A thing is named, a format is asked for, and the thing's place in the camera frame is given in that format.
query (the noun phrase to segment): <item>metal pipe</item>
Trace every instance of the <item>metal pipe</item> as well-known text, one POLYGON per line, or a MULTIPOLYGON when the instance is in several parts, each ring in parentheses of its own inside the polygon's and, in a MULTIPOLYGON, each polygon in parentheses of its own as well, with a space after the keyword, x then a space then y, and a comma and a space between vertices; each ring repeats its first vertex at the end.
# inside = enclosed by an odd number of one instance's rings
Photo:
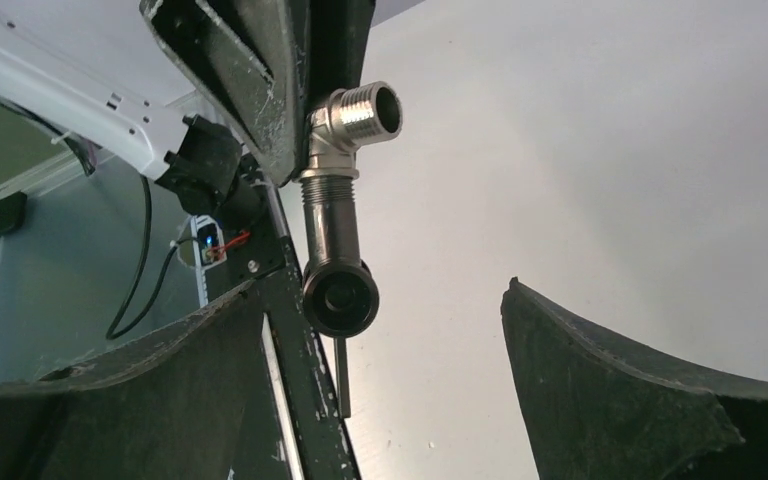
POLYGON ((389 85, 375 82, 335 91, 310 121, 309 163, 299 175, 310 254, 303 307, 320 333, 346 338, 369 327, 379 303, 378 287, 360 256, 355 153, 399 135, 401 104, 389 85))

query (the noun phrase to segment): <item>white tabletop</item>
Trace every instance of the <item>white tabletop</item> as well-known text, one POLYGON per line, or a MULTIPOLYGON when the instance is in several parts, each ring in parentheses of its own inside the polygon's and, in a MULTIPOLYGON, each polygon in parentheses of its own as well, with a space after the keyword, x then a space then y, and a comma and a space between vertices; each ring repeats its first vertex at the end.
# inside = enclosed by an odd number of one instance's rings
POLYGON ((427 0, 373 29, 365 78, 405 125, 359 155, 382 296, 349 343, 366 480, 537 478, 499 313, 513 276, 768 380, 768 2, 597 3, 427 0))

